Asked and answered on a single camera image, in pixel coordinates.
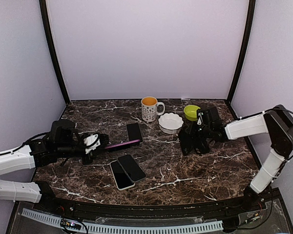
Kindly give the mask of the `black phone dark case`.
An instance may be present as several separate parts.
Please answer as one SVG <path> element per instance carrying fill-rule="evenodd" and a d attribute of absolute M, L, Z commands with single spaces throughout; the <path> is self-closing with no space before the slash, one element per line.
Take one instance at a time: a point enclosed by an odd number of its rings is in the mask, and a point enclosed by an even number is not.
<path fill-rule="evenodd" d="M 119 151 L 119 150 L 124 150 L 124 149 L 128 149 L 132 146 L 136 146 L 140 144 L 140 140 L 132 140 L 132 141 L 128 141 L 128 142 L 123 142 L 120 144 L 116 144 L 116 145 L 110 145 L 110 146 L 106 146 L 105 150 L 107 150 L 108 152 L 114 152 L 114 151 Z"/>

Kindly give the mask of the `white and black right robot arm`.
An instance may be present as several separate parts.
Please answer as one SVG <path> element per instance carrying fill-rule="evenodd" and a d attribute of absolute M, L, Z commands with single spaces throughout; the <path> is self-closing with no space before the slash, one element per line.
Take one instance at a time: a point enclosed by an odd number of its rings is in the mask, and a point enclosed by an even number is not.
<path fill-rule="evenodd" d="M 254 138 L 266 135 L 271 149 L 259 172 L 248 185 L 256 194 L 262 193 L 293 158 L 293 112 L 279 104 L 273 108 L 241 117 L 224 124 L 215 106 L 198 109 L 196 120 L 182 129 L 178 138 L 182 153 L 189 155 L 210 152 L 208 140 L 227 142 L 240 138 Z"/>

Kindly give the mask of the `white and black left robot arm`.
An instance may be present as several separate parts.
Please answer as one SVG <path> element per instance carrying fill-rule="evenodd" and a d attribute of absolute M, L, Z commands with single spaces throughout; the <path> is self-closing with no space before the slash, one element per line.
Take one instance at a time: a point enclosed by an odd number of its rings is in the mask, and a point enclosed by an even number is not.
<path fill-rule="evenodd" d="M 0 176 L 24 169 L 34 169 L 56 163 L 62 158 L 81 158 L 84 165 L 104 152 L 109 136 L 102 133 L 78 134 L 75 123 L 60 119 L 52 123 L 51 130 L 38 134 L 21 146 L 0 152 Z M 0 180 L 0 200 L 40 203 L 49 213 L 59 209 L 59 201 L 45 181 L 21 183 Z"/>

